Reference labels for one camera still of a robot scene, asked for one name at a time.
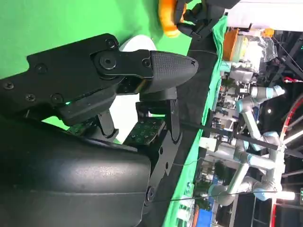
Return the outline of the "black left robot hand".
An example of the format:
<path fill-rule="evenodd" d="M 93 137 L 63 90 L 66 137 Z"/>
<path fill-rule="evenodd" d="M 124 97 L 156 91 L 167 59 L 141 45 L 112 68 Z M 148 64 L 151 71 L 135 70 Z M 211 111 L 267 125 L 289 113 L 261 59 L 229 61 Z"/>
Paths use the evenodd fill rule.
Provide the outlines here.
<path fill-rule="evenodd" d="M 196 39 L 207 37 L 212 28 L 224 15 L 226 9 L 232 9 L 238 0 L 202 0 L 192 9 L 186 9 L 189 0 L 178 0 L 174 9 L 174 24 L 177 29 Z"/>

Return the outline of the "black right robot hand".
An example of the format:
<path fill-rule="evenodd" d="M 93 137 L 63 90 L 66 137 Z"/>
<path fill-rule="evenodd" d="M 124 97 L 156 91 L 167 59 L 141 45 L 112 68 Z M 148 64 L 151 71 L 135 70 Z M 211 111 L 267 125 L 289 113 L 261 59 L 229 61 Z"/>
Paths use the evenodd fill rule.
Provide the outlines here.
<path fill-rule="evenodd" d="M 0 81 L 0 224 L 135 227 L 182 140 L 177 86 L 198 62 L 102 34 Z"/>

